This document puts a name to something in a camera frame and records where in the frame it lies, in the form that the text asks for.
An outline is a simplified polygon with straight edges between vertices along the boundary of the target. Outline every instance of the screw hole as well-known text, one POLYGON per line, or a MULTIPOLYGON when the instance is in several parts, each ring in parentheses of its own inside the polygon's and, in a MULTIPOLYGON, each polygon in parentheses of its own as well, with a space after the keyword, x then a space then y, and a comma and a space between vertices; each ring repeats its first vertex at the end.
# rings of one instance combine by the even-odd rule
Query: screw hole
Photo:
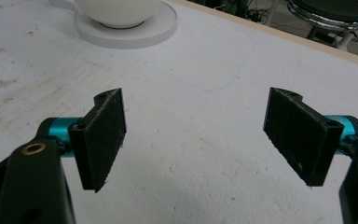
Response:
POLYGON ((26 146, 25 148, 22 149, 22 154, 27 155, 27 156, 34 155, 36 153, 43 151, 45 148, 46 148, 46 145, 43 143, 31 144, 31 145, 26 146))

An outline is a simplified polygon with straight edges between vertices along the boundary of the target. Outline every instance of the speckled white surface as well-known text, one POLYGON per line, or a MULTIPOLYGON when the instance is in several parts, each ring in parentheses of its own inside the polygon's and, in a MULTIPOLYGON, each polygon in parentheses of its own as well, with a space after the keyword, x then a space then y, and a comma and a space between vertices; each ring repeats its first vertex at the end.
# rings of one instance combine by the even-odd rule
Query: speckled white surface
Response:
POLYGON ((121 87, 128 133, 100 193, 63 159, 77 223, 340 223, 335 156, 310 189, 262 131, 269 87, 358 118, 358 64, 169 3, 173 37, 104 49, 48 0, 0 0, 0 160, 49 117, 81 117, 121 87))

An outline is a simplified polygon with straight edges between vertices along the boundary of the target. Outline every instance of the metal leg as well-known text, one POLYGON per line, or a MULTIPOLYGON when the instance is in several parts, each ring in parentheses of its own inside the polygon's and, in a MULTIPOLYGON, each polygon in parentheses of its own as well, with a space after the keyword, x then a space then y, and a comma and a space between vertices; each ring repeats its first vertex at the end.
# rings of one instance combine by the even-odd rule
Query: metal leg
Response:
POLYGON ((318 33, 318 27, 312 26, 310 33, 307 35, 307 39, 312 40, 316 36, 317 33, 318 33))
POLYGON ((273 15, 274 15, 274 13, 275 13, 275 10, 277 9, 277 6, 278 6, 278 4, 279 4, 279 1, 280 1, 280 0, 273 0, 272 6, 271 6, 271 8, 269 9, 269 13, 268 13, 268 16, 267 16, 267 18, 266 18, 266 21, 264 22, 264 24, 265 24, 266 26, 270 26, 270 25, 271 25, 272 17, 273 17, 273 15))
POLYGON ((342 38, 336 37, 335 47, 337 49, 342 49, 342 50, 347 51, 347 46, 351 42, 352 38, 353 38, 352 33, 346 33, 342 38))
POLYGON ((243 18, 246 10, 248 10, 248 0, 238 0, 235 15, 243 18))

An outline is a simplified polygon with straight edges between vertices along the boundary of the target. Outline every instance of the white saucer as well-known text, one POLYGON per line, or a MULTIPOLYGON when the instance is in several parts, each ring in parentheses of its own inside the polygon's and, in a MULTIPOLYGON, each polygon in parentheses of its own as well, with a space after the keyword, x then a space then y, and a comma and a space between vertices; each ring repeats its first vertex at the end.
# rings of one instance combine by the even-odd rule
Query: white saucer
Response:
POLYGON ((129 29, 108 28, 76 9, 66 0, 50 0, 54 7, 75 12, 75 27, 79 35, 92 44, 109 49, 140 49, 157 45, 175 33, 177 15, 175 10, 162 3, 158 13, 138 26, 129 29))

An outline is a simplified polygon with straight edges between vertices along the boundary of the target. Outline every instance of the floor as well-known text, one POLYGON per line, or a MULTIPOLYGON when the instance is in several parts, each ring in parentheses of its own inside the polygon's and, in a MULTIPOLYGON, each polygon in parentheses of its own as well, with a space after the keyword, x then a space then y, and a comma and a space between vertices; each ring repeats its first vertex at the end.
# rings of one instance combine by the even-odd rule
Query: floor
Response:
MULTIPOLYGON (((226 0, 224 1, 225 4, 223 5, 223 9, 227 13, 235 14, 235 11, 237 10, 236 7, 236 1, 235 0, 226 0)), ((255 9, 255 10, 263 10, 263 9, 269 9, 272 0, 248 0, 249 9, 255 9)), ((273 17, 272 17, 272 23, 271 27, 276 28, 278 30, 290 33, 292 35, 298 35, 302 37, 306 37, 311 29, 311 26, 301 20, 295 17, 292 13, 289 12, 287 9, 287 1, 280 1, 280 4, 278 5, 273 17)), ((260 21, 261 23, 263 20, 266 19, 267 14, 265 13, 260 21)), ((328 43, 324 43, 323 41, 318 41, 325 45, 329 45, 328 43)), ((358 38, 354 38, 352 42, 348 45, 348 52, 357 54, 358 55, 358 38)))

